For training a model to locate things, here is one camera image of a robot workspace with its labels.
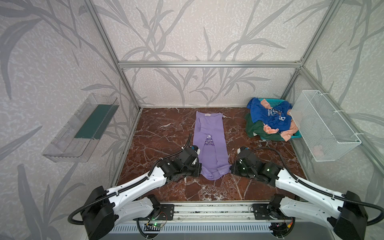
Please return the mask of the purple t-shirt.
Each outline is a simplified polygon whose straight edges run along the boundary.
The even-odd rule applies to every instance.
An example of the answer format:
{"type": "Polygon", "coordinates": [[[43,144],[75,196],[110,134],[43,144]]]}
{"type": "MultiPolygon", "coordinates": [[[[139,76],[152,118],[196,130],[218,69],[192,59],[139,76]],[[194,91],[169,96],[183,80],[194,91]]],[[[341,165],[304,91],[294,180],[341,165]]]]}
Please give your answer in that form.
{"type": "Polygon", "coordinates": [[[193,144],[200,150],[201,174],[210,181],[230,172],[223,114],[196,112],[193,144]]]}

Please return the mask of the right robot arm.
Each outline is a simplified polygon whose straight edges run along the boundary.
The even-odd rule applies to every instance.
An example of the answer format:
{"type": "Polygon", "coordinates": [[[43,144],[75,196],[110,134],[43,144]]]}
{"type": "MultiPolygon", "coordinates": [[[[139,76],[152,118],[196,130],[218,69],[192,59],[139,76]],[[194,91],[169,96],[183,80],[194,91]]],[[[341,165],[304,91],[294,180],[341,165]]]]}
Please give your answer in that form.
{"type": "Polygon", "coordinates": [[[270,226],[276,238],[288,235],[296,219],[301,219],[333,231],[342,240],[363,240],[366,228],[384,219],[382,207],[361,201],[351,191],[343,194],[305,180],[290,171],[279,152],[277,155],[281,165],[263,162],[254,150],[241,147],[236,161],[230,167],[233,175],[256,180],[295,195],[295,199],[291,199],[275,194],[265,207],[251,207],[256,219],[269,217],[284,221],[281,225],[270,226]]]}

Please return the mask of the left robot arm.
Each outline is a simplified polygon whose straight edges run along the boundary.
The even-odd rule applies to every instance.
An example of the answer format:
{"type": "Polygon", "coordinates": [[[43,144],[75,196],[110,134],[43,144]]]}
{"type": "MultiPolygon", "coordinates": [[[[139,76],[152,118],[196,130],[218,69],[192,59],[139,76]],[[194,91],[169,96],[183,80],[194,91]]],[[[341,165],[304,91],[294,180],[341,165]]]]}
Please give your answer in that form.
{"type": "Polygon", "coordinates": [[[190,144],[178,152],[158,159],[145,174],[117,187],[95,188],[83,206],[69,214],[72,225],[84,226],[90,240],[100,240],[118,224],[160,214],[161,204],[144,195],[170,182],[198,177],[202,170],[200,148],[190,144]]]}

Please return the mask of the green t-shirt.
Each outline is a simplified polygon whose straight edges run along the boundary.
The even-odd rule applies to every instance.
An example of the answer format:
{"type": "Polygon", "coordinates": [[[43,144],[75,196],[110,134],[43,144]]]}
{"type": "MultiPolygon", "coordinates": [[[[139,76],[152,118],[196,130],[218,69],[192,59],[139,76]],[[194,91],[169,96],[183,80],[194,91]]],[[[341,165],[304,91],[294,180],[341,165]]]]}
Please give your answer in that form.
{"type": "Polygon", "coordinates": [[[265,125],[262,121],[257,121],[253,123],[250,113],[245,115],[245,120],[246,133],[248,137],[253,138],[259,136],[264,140],[277,142],[284,141],[284,139],[279,133],[277,133],[274,129],[271,129],[268,125],[265,125]]]}

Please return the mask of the pink t-shirt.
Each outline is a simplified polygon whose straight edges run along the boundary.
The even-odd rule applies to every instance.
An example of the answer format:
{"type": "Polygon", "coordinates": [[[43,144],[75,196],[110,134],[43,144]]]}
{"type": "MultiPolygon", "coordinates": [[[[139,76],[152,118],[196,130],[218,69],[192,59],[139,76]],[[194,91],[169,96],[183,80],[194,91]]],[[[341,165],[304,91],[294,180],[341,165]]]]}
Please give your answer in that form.
{"type": "MultiPolygon", "coordinates": [[[[271,108],[274,108],[275,106],[278,106],[280,103],[284,101],[285,100],[279,100],[279,99],[263,99],[261,100],[261,104],[267,109],[271,109],[271,108]]],[[[285,142],[287,142],[290,139],[297,139],[302,137],[299,131],[299,128],[293,119],[291,121],[290,129],[288,131],[281,132],[281,135],[285,142]]]]}

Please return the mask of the blue t-shirt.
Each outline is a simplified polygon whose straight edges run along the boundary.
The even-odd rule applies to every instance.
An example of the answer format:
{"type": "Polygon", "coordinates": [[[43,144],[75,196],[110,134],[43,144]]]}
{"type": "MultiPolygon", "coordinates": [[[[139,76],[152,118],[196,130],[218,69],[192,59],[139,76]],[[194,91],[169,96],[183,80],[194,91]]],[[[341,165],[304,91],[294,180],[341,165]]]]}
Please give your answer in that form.
{"type": "Polygon", "coordinates": [[[253,123],[262,121],[272,129],[278,129],[280,132],[287,131],[291,127],[292,117],[288,111],[292,109],[292,105],[283,101],[276,107],[267,109],[258,98],[252,98],[247,105],[253,123]]]}

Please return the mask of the teal plastic basket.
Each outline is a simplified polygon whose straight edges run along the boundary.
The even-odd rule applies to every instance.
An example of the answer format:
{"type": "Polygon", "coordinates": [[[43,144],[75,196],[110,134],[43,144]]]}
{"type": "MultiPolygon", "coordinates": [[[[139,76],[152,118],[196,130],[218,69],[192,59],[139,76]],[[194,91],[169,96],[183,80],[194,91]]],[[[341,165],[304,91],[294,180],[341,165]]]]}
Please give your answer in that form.
{"type": "MultiPolygon", "coordinates": [[[[266,108],[266,109],[272,109],[276,108],[277,106],[281,105],[282,103],[288,103],[285,100],[279,100],[279,99],[263,99],[261,100],[261,104],[266,108]]],[[[291,119],[291,126],[288,131],[283,131],[283,132],[277,132],[276,129],[272,129],[270,126],[265,125],[264,126],[264,131],[266,132],[267,136],[269,138],[276,137],[277,135],[281,136],[281,141],[287,142],[290,139],[298,139],[301,138],[302,135],[295,124],[294,120],[291,119]]]]}

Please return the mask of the left circuit board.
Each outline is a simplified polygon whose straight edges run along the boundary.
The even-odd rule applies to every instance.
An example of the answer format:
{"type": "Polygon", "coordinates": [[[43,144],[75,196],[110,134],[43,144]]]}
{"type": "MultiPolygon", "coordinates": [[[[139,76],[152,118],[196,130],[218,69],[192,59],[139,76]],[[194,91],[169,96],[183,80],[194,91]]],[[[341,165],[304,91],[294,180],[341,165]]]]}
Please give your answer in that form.
{"type": "Polygon", "coordinates": [[[159,232],[165,227],[165,225],[166,222],[147,223],[144,225],[144,230],[147,232],[159,232]]]}

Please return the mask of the clear plastic tray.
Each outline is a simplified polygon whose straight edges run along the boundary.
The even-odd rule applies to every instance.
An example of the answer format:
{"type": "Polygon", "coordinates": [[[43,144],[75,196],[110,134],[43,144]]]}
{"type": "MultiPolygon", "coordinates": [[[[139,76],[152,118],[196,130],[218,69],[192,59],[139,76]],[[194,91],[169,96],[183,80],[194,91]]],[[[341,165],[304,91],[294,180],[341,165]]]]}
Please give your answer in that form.
{"type": "Polygon", "coordinates": [[[42,155],[54,163],[86,163],[119,108],[118,98],[89,94],[42,155]]]}

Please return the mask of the aluminium front rail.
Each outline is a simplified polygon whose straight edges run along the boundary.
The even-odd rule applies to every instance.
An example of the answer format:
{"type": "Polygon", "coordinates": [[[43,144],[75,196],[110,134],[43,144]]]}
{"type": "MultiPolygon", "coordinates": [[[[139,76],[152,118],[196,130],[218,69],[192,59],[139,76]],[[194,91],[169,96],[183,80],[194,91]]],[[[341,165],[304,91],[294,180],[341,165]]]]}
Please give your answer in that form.
{"type": "MultiPolygon", "coordinates": [[[[173,221],[238,221],[256,220],[251,212],[252,204],[267,202],[224,202],[224,203],[176,203],[173,221]]],[[[269,208],[284,216],[284,220],[298,218],[319,225],[328,225],[328,218],[337,219],[342,205],[334,201],[331,206],[316,206],[288,197],[277,196],[269,203],[269,208]]]]}

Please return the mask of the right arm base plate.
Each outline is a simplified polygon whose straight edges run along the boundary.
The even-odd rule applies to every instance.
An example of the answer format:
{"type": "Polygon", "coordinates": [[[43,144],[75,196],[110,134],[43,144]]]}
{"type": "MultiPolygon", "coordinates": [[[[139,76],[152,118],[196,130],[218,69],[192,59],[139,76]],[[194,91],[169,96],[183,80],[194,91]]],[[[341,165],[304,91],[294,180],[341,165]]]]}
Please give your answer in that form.
{"type": "Polygon", "coordinates": [[[269,208],[268,203],[256,203],[252,204],[251,212],[254,214],[256,220],[283,220],[284,216],[277,212],[272,211],[269,208]]]}

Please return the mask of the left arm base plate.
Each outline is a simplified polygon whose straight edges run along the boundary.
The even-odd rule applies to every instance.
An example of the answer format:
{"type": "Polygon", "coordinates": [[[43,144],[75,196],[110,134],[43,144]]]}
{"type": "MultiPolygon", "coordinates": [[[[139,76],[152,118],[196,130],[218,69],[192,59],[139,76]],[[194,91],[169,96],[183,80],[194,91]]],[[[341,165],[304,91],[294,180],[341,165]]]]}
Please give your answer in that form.
{"type": "Polygon", "coordinates": [[[174,213],[174,204],[160,204],[159,206],[154,207],[153,211],[149,215],[149,218],[152,221],[168,221],[173,220],[174,213]]]}

